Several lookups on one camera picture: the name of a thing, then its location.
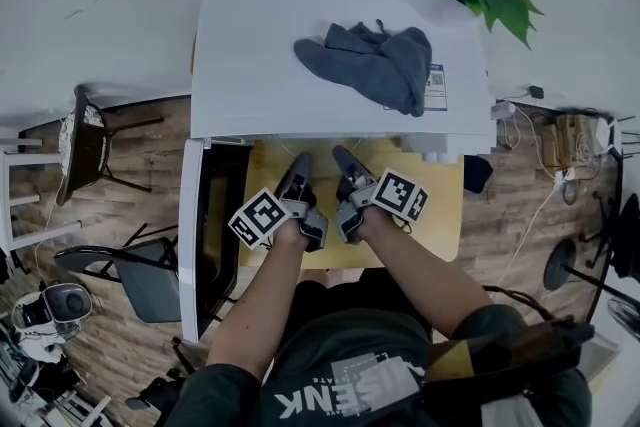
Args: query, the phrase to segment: forearm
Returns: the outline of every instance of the forearm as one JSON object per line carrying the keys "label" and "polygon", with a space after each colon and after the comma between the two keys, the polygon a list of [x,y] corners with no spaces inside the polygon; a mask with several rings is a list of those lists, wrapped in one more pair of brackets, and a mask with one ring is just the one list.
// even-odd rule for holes
{"label": "forearm", "polygon": [[451,337],[469,314],[491,304],[471,276],[433,255],[393,220],[379,217],[371,224],[361,232],[363,238],[418,312],[443,335]]}
{"label": "forearm", "polygon": [[216,329],[207,364],[228,363],[262,380],[284,331],[304,246],[274,242],[255,278]]}

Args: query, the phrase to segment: person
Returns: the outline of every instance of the person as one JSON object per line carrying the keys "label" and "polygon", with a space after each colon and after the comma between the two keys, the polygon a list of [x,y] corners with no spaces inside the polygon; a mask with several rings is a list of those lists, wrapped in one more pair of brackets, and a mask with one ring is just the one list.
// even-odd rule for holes
{"label": "person", "polygon": [[[421,397],[431,329],[466,339],[526,324],[384,210],[363,215],[358,234],[385,268],[328,289],[313,281],[296,286],[307,246],[297,221],[276,231],[255,278],[217,327],[207,366],[185,382],[168,427],[482,425],[481,408],[465,407],[465,397],[452,400],[456,407]],[[542,425],[589,425],[591,398],[577,370],[544,389],[529,400]]]}

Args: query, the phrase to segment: yellow wooden board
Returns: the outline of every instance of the yellow wooden board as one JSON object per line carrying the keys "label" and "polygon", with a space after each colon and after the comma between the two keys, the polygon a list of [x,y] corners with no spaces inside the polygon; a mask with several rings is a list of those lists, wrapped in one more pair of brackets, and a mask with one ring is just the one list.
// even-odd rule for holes
{"label": "yellow wooden board", "polygon": [[[258,141],[251,152],[245,200],[263,187],[275,190],[294,158],[302,151],[311,154],[311,188],[318,199],[318,208],[329,219],[325,248],[305,253],[303,269],[354,269],[381,267],[382,264],[365,243],[345,244],[333,224],[338,208],[335,193],[340,178],[331,150],[336,144],[352,148],[357,140],[296,139]],[[426,164],[422,156],[403,153],[395,139],[364,139],[353,151],[374,175],[380,176],[389,167],[415,180],[429,193],[426,210],[412,225],[412,236],[439,258],[450,262],[458,254],[462,222],[464,164]],[[260,247],[250,251],[241,244],[240,265],[258,266],[266,256]]]}

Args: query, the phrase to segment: white stool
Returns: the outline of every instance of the white stool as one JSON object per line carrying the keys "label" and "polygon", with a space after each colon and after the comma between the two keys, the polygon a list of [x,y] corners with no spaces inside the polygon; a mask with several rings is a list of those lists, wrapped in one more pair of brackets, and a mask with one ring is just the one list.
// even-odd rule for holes
{"label": "white stool", "polygon": [[34,194],[20,198],[9,198],[9,170],[11,166],[33,166],[44,164],[59,164],[60,157],[57,153],[4,153],[0,151],[0,248],[10,258],[11,251],[21,247],[37,244],[60,235],[79,230],[80,221],[65,224],[58,228],[34,231],[19,237],[13,236],[11,228],[11,207],[35,203],[40,200],[40,195]]}

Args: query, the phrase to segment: person's right arm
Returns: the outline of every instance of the person's right arm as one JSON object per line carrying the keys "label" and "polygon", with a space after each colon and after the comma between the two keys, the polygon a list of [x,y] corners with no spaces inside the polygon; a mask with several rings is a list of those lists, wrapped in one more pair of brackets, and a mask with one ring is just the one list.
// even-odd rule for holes
{"label": "person's right arm", "polygon": [[358,234],[420,314],[446,337],[478,308],[492,304],[471,276],[433,255],[378,207],[364,210]]}

